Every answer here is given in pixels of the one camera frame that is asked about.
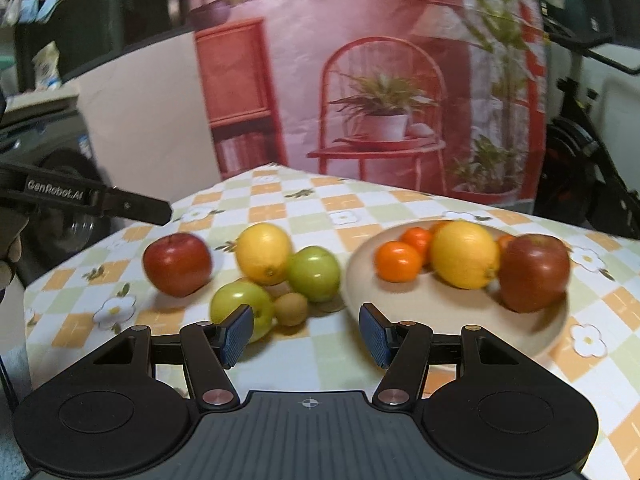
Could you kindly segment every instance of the kiwi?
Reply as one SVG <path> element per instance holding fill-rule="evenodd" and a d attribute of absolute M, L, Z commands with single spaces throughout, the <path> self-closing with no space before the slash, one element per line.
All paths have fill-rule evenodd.
<path fill-rule="evenodd" d="M 309 306 L 306 298 L 297 292 L 290 292 L 280 296 L 273 302 L 278 324 L 282 326 L 296 326 L 306 320 Z"/>

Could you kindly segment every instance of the potted plant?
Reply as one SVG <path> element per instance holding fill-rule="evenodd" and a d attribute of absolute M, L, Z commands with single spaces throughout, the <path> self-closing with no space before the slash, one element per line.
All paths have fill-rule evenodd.
<path fill-rule="evenodd" d="M 196 30 L 223 25 L 231 15 L 231 9 L 247 0 L 200 0 L 200 6 L 190 12 L 191 25 Z"/>
<path fill-rule="evenodd" d="M 496 146 L 487 136 L 473 140 L 468 161 L 454 161 L 452 173 L 460 181 L 456 198 L 485 205 L 513 203 L 524 175 L 524 156 L 519 150 Z"/>
<path fill-rule="evenodd" d="M 482 12 L 482 26 L 462 17 L 476 45 L 492 55 L 496 79 L 491 88 L 492 119 L 500 137 L 495 146 L 481 136 L 472 143 L 468 161 L 454 162 L 453 173 L 461 181 L 452 196 L 484 204 L 515 202 L 522 184 L 521 159 L 524 154 L 514 149 L 518 123 L 514 113 L 518 92 L 532 76 L 518 59 L 529 47 L 522 38 L 520 23 L 511 7 L 517 0 L 475 0 Z"/>
<path fill-rule="evenodd" d="M 370 140 L 403 140 L 409 116 L 434 101 L 425 96 L 412 79 L 342 74 L 351 80 L 353 95 L 330 101 L 339 112 L 350 111 L 348 120 L 357 120 L 354 132 Z"/>

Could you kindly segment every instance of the yellow lemon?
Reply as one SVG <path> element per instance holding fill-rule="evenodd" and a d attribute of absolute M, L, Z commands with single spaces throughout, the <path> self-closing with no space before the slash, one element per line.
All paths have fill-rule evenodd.
<path fill-rule="evenodd" d="M 431 242 L 431 265 L 457 288 L 483 288 L 495 277 L 500 249 L 481 225 L 451 222 L 440 228 Z"/>
<path fill-rule="evenodd" d="M 283 282 L 292 252 L 289 235 L 278 226 L 265 222 L 248 227 L 236 240 L 238 267 L 259 285 Z"/>

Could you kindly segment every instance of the backdrop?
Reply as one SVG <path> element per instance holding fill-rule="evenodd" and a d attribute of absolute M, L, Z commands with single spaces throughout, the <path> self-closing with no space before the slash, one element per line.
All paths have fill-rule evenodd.
<path fill-rule="evenodd" d="M 536 0 L 190 0 L 223 176 L 274 160 L 529 210 Z"/>

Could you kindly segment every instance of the plant pot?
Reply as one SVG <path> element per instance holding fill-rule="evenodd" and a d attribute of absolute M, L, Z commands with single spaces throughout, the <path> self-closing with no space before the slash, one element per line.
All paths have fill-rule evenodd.
<path fill-rule="evenodd" d="M 482 205 L 510 205 L 516 202 L 520 195 L 520 188 L 511 189 L 504 193 L 478 193 L 463 189 L 464 184 L 459 184 L 451 189 L 448 195 L 465 202 L 473 202 Z"/>
<path fill-rule="evenodd" d="M 226 0 L 215 0 L 196 7 L 189 13 L 189 23 L 195 30 L 217 27 L 231 16 L 231 6 Z"/>
<path fill-rule="evenodd" d="M 356 127 L 358 135 L 369 140 L 404 140 L 408 115 L 364 115 Z"/>

